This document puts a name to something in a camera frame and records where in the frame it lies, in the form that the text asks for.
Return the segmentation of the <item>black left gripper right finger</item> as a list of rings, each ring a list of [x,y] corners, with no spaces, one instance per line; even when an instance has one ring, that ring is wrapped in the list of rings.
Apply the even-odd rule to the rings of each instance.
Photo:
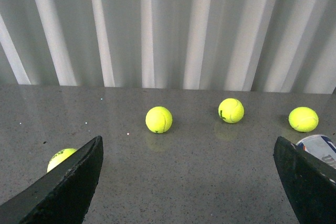
[[[274,161],[298,221],[335,223],[335,168],[282,136]]]

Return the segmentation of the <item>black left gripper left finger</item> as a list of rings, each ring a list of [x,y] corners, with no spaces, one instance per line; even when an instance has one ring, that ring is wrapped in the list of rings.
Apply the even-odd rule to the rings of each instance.
[[[101,136],[1,205],[1,223],[82,223],[103,162]]]

